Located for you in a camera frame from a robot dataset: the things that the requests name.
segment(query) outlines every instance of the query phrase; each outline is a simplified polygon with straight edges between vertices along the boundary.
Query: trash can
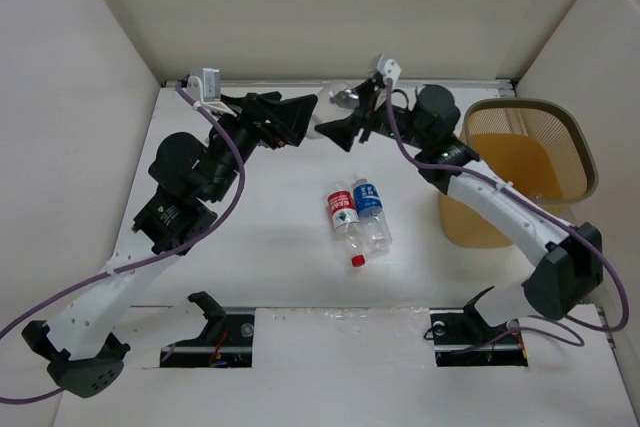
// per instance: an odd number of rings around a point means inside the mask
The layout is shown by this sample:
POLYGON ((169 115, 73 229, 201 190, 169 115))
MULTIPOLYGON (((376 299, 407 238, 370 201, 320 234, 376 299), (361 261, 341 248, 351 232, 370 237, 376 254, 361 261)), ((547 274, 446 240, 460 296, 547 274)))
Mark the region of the trash can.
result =
MULTIPOLYGON (((460 139, 503 180, 559 215, 590 196, 598 175, 576 120, 562 107, 533 99, 491 99, 467 111, 460 139)), ((440 195, 445 235, 454 244, 496 248, 511 241, 467 206, 440 195)))

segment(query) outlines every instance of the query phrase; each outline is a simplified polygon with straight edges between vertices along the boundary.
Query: bottle cap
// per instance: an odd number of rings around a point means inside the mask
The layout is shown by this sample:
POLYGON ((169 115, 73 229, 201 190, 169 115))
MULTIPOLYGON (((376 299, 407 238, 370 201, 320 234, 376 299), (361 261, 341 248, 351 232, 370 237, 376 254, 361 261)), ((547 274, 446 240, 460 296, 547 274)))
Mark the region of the bottle cap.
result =
POLYGON ((364 255, 356 255, 351 258, 351 265, 354 267, 362 267, 365 263, 364 255))

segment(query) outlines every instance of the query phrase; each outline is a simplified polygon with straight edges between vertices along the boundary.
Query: yellow bin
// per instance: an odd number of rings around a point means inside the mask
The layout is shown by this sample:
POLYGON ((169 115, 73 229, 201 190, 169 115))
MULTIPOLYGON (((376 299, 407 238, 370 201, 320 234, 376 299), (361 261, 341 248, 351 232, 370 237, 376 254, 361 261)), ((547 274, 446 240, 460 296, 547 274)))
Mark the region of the yellow bin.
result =
MULTIPOLYGON (((460 139, 503 180, 558 215, 593 193, 598 174, 576 120, 543 100, 492 99, 467 111, 460 139)), ((511 241, 467 206, 440 195, 440 217, 454 244, 496 248, 511 241)))

